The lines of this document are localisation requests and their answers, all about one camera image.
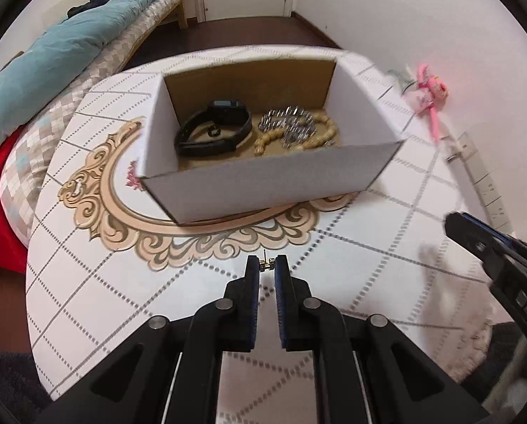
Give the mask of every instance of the black ring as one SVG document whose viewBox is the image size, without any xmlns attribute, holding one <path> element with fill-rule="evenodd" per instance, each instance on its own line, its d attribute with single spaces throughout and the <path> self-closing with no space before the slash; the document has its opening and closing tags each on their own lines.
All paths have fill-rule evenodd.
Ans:
<svg viewBox="0 0 527 424">
<path fill-rule="evenodd" d="M 216 124 L 213 124 L 206 130 L 206 133 L 210 137 L 218 137 L 222 133 L 222 129 L 220 129 L 220 127 L 218 127 Z"/>
</svg>

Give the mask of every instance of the smartwatch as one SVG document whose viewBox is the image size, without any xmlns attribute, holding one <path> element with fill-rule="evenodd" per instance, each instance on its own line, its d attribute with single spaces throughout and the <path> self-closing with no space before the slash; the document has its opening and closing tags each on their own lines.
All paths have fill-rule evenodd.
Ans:
<svg viewBox="0 0 527 424">
<path fill-rule="evenodd" d="M 220 135 L 219 126 L 234 126 L 238 130 L 228 136 L 204 142 L 189 142 L 194 130 L 204 123 L 214 123 L 209 135 Z M 179 156 L 202 158 L 236 151 L 236 147 L 251 132 L 251 114 L 239 100 L 214 100 L 206 110 L 192 115 L 175 136 L 175 150 Z"/>
</svg>

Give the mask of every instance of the wooden floor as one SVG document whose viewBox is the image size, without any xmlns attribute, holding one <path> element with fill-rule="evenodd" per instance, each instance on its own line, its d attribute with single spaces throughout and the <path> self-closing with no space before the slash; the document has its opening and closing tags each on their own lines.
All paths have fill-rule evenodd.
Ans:
<svg viewBox="0 0 527 424">
<path fill-rule="evenodd" d="M 0 351 L 30 352 L 26 276 L 0 268 Z"/>
<path fill-rule="evenodd" d="M 177 24 L 157 27 L 137 49 L 125 69 L 154 60 L 241 45 L 305 45 L 337 47 L 308 23 L 295 17 L 245 17 L 212 20 L 180 30 Z"/>
<path fill-rule="evenodd" d="M 306 45 L 337 47 L 295 17 L 215 20 L 180 30 L 176 24 L 156 28 L 130 59 L 126 69 L 186 52 L 238 45 Z M 0 351 L 29 352 L 25 276 L 0 269 Z"/>
</svg>

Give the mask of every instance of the screw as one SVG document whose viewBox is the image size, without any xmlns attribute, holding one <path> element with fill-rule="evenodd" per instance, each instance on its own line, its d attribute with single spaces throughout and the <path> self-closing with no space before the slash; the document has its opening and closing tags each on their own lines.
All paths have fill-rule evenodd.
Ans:
<svg viewBox="0 0 527 424">
<path fill-rule="evenodd" d="M 383 328 L 387 325 L 387 317 L 382 316 L 381 314 L 374 314 L 370 317 L 370 323 L 374 327 Z"/>
<path fill-rule="evenodd" d="M 150 328 L 158 330 L 167 325 L 167 319 L 165 319 L 163 316 L 153 316 L 151 319 L 149 319 L 147 324 L 150 326 Z"/>
<path fill-rule="evenodd" d="M 233 305 L 234 302 L 229 298 L 221 298 L 215 303 L 215 306 L 221 311 L 226 311 L 227 309 L 230 309 Z"/>
<path fill-rule="evenodd" d="M 318 298 L 305 298 L 305 300 L 302 302 L 303 306 L 307 309 L 316 309 L 317 307 L 320 307 L 321 300 Z"/>
</svg>

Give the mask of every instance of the table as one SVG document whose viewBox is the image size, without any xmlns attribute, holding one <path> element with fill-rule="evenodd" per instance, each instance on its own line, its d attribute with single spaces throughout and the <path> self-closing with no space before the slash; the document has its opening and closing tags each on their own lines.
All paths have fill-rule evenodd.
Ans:
<svg viewBox="0 0 527 424">
<path fill-rule="evenodd" d="M 255 58 L 339 58 L 403 116 L 408 139 L 366 191 L 188 226 L 172 223 L 134 168 L 138 121 L 158 73 Z M 389 317 L 448 374 L 485 356 L 494 300 L 477 261 L 445 238 L 464 210 L 426 123 L 366 58 L 336 49 L 241 46 L 142 65 L 97 84 L 67 127 L 38 201 L 27 308 L 42 384 L 57 399 L 154 314 L 190 316 L 244 273 L 249 254 L 286 254 L 313 294 L 364 318 Z M 223 359 L 218 422 L 315 422 L 310 353 L 280 347 L 273 273 L 262 273 L 257 343 Z"/>
</svg>

